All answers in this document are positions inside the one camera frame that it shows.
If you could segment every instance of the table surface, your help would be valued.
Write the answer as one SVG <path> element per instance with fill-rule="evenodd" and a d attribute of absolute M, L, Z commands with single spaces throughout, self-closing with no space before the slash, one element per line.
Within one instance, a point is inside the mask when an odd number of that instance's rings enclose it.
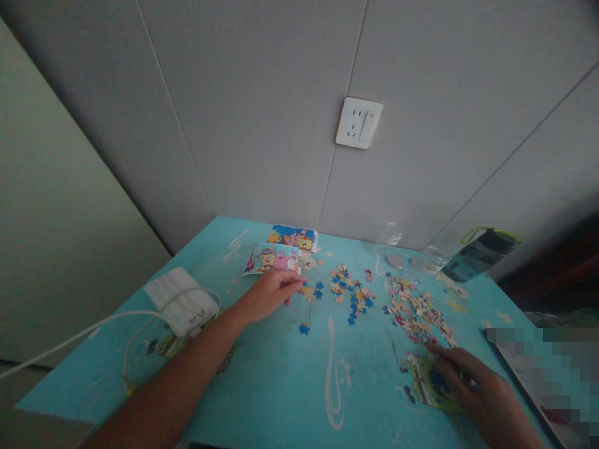
<path fill-rule="evenodd" d="M 223 307 L 230 307 L 256 281 L 257 276 L 241 274 L 251 249 L 266 241 L 271 228 L 272 224 L 219 216 L 152 279 L 182 266 L 200 285 L 219 292 Z M 247 328 L 235 343 L 228 368 L 202 398 L 184 438 L 232 448 L 477 444 L 479 437 L 463 415 L 412 401 L 414 396 L 406 392 L 405 387 L 413 389 L 416 383 L 403 360 L 410 354 L 426 357 L 427 352 L 384 313 L 391 297 L 386 276 L 377 274 L 372 245 L 319 234 L 318 246 L 317 268 L 303 274 L 310 287 L 318 281 L 324 284 L 322 298 L 309 304 L 297 294 L 288 307 Z M 417 254 L 394 251 L 405 260 Z M 376 295 L 374 307 L 352 326 L 349 299 L 337 304 L 329 288 L 329 273 L 341 263 L 352 279 Z M 373 273 L 371 282 L 365 269 Z M 401 270 L 386 264 L 378 269 L 402 277 Z M 431 294 L 460 346 L 509 379 L 480 330 L 489 325 L 530 330 L 532 323 L 486 274 L 463 284 L 470 296 L 461 308 L 448 304 L 452 299 L 440 281 L 424 279 L 419 291 Z M 155 310 L 141 289 L 115 313 L 139 309 Z M 121 379 L 124 351 L 147 320 L 147 316 L 129 316 L 102 326 L 17 408 L 103 422 L 127 398 Z M 307 335 L 300 332 L 302 322 L 309 322 Z M 156 319 L 134 340 L 128 372 L 136 385 L 166 363 L 166 357 L 148 347 L 169 334 Z M 546 446 L 552 447 L 531 410 L 526 410 Z"/>

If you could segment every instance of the floor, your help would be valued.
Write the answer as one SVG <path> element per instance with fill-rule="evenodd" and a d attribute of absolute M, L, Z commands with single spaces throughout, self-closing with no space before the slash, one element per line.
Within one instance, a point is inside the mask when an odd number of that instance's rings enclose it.
<path fill-rule="evenodd" d="M 0 367 L 0 372 L 10 367 Z M 47 373 L 25 369 L 0 380 L 0 447 L 76 448 L 90 431 L 89 424 L 13 410 L 12 407 Z"/>

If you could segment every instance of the white power strip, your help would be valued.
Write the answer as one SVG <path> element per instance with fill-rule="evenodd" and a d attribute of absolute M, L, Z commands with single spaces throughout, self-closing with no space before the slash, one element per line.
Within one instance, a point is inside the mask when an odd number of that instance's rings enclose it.
<path fill-rule="evenodd" d="M 217 316 L 220 306 L 207 293 L 209 290 L 197 283 L 181 267 L 177 267 L 144 287 L 164 318 L 171 323 L 177 337 L 192 337 L 202 325 Z"/>

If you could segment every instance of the wall socket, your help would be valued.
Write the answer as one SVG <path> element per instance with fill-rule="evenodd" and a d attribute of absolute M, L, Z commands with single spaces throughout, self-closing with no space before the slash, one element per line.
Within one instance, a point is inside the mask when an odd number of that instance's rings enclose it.
<path fill-rule="evenodd" d="M 382 103 L 346 97 L 335 142 L 348 147 L 370 148 L 382 114 Z"/>

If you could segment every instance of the water bottle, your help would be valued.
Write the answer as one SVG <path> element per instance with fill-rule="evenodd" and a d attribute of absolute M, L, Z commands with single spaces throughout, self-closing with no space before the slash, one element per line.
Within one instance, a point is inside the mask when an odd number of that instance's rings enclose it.
<path fill-rule="evenodd" d="M 472 241 L 476 233 L 482 229 L 486 229 L 485 233 Z M 479 226 L 468 232 L 461 243 L 466 246 L 451 258 L 443 268 L 443 273 L 454 281 L 467 282 L 518 248 L 521 240 L 501 229 Z"/>

